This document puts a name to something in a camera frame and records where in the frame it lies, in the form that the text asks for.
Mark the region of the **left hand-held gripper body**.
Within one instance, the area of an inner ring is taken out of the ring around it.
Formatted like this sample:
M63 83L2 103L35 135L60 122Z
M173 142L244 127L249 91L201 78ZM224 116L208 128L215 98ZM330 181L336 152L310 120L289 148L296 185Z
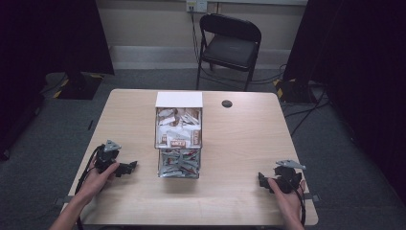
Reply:
M98 147L94 166L99 173L103 173L110 165L116 162L121 148L119 144L112 140L107 140L105 144Z

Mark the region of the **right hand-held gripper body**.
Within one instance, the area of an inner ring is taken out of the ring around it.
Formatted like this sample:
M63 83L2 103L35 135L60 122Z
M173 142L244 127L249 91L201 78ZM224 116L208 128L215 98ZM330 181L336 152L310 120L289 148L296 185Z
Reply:
M302 174L296 172L296 169L305 170L306 166L294 160L280 160L276 164L277 167L274 171L280 190L285 194L298 190L302 181Z

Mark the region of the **person's right hand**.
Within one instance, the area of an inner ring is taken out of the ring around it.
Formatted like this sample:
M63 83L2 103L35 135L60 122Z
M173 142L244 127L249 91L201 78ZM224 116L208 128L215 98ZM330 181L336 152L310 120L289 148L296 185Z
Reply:
M286 223L301 223L301 201L295 192L283 193L273 178L268 179L270 187L275 191L274 195L282 214L284 229Z

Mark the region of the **person's left hand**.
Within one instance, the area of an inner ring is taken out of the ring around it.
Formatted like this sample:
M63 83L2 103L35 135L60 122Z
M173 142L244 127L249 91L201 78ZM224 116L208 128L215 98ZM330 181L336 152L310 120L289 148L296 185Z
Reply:
M99 172L95 166L93 166L85 177L85 180L75 195L79 199L79 202L86 205L92 198L103 188L108 179L112 178L115 171L120 166L119 163L113 163L104 172Z

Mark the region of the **clear box with white lid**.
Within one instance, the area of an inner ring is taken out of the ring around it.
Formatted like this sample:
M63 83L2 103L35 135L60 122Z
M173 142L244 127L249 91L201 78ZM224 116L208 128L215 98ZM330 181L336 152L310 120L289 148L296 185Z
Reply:
M198 178L202 149L201 92L158 92L155 103L158 176Z

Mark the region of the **pile of brown white packets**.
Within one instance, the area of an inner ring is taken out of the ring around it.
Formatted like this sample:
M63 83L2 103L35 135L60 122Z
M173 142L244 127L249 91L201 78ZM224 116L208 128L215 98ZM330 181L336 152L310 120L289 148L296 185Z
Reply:
M200 107L158 107L155 119L155 148L200 149L202 109Z

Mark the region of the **black stand base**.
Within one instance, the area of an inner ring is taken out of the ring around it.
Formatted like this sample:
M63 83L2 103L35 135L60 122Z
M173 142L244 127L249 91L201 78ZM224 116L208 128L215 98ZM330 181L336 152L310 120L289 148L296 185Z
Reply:
M68 77L54 97L64 100L92 100L102 80L103 76L98 74L78 73L73 77Z
M315 104L316 98L307 83L296 80L274 80L278 98L284 103Z

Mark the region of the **black curtain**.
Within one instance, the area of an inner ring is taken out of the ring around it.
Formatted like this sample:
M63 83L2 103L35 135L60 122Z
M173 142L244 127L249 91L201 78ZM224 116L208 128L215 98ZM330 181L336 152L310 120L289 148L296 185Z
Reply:
M0 160L58 72L114 73L97 1L0 0Z
M307 0L283 78L327 85L406 204L406 0Z

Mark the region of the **black folding chair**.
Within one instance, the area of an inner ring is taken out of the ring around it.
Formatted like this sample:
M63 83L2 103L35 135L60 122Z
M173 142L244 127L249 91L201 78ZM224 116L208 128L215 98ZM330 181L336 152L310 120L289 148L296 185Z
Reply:
M198 57L196 88L199 88L202 62L247 72L244 91L251 82L261 44L261 31L252 22L209 13L199 20L202 35Z

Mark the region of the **white wall outlet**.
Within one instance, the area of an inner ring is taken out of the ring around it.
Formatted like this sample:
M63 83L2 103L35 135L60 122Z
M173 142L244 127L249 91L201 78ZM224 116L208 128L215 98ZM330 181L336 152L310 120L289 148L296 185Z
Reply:
M201 12L206 13L208 9L207 0L186 0L187 12Z

